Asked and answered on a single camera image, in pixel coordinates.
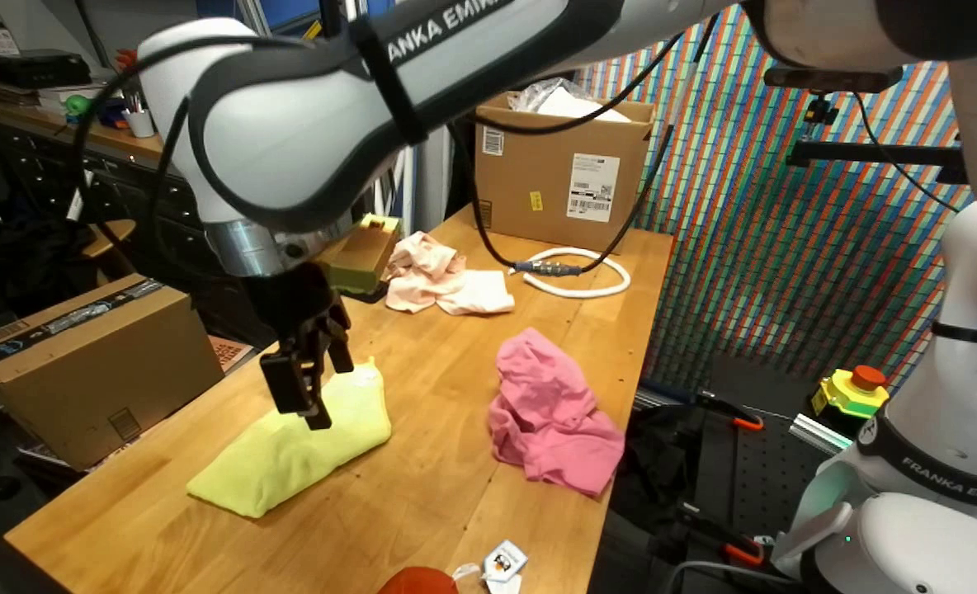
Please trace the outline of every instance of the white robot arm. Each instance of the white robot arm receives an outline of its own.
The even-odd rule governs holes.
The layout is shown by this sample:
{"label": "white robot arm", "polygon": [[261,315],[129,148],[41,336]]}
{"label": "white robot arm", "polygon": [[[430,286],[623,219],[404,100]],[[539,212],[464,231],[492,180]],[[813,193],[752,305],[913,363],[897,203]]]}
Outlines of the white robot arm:
{"label": "white robot arm", "polygon": [[[148,70],[143,88],[159,127],[188,100],[174,165],[221,267],[261,283],[300,269],[300,235],[337,221],[404,140],[513,81],[641,49],[728,3],[404,0],[375,24],[357,21],[337,39],[294,49],[249,49],[239,24],[202,21],[152,37],[143,56],[202,37],[238,41],[181,51]],[[834,79],[944,58],[977,193],[977,0],[744,0],[744,14],[776,58]],[[782,571],[816,556],[839,591],[952,591],[935,571],[977,541],[977,203],[944,246],[949,283],[936,336],[861,446],[809,486],[782,538]],[[893,561],[912,556],[893,555],[904,535],[865,527],[880,517],[935,525],[936,538],[912,549],[912,564]]]}

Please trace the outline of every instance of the yellow cloth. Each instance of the yellow cloth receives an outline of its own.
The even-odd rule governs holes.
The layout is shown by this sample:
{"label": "yellow cloth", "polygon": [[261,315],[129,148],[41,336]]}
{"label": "yellow cloth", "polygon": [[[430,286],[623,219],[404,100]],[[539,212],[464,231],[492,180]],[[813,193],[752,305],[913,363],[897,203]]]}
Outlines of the yellow cloth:
{"label": "yellow cloth", "polygon": [[334,424],[318,432],[294,411],[261,414],[188,480],[188,492],[234,516],[261,517],[391,432],[381,374],[371,363],[329,377],[322,406]]}

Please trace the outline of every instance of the cardboard box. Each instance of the cardboard box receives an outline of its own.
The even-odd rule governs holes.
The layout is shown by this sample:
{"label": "cardboard box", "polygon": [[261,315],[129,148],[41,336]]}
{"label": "cardboard box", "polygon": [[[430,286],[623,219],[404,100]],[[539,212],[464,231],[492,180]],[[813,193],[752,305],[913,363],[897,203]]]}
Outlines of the cardboard box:
{"label": "cardboard box", "polygon": [[[586,123],[556,136],[478,126],[474,183],[499,235],[600,250],[627,221],[644,173],[652,105],[623,102],[629,123]],[[540,127],[564,117],[511,113],[503,96],[481,117]]]}
{"label": "cardboard box", "polygon": [[192,300],[139,275],[0,325],[0,406],[71,467],[92,467],[216,378]]}

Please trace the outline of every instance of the white cable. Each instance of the white cable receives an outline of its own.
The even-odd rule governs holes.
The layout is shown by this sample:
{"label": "white cable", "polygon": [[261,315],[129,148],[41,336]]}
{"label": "white cable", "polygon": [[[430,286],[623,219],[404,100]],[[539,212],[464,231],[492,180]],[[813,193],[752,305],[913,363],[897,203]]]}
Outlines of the white cable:
{"label": "white cable", "polygon": [[[586,260],[598,260],[598,250],[582,250],[582,246],[552,246],[552,250],[540,250],[527,260],[552,260],[552,256],[586,256]],[[520,275],[523,283],[544,290],[544,292],[554,292],[554,297],[564,297],[564,300],[600,300],[600,297],[613,297],[613,292],[623,292],[629,286],[629,275],[627,267],[620,267],[613,256],[600,260],[604,267],[609,267],[620,279],[613,286],[594,286],[594,290],[564,290],[564,286],[554,286],[534,275]]]}

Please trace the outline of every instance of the tan box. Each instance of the tan box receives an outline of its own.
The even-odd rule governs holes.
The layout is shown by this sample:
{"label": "tan box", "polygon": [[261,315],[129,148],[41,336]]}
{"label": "tan box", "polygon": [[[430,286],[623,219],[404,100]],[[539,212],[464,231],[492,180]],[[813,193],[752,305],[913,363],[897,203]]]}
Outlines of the tan box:
{"label": "tan box", "polygon": [[123,278],[0,325],[0,406],[92,467],[221,378],[188,292]]}
{"label": "tan box", "polygon": [[[600,250],[627,221],[644,173],[652,105],[616,105],[629,123],[586,123],[556,136],[513,136],[478,126],[474,183],[499,235]],[[503,96],[478,105],[503,126],[564,117],[511,113]]]}

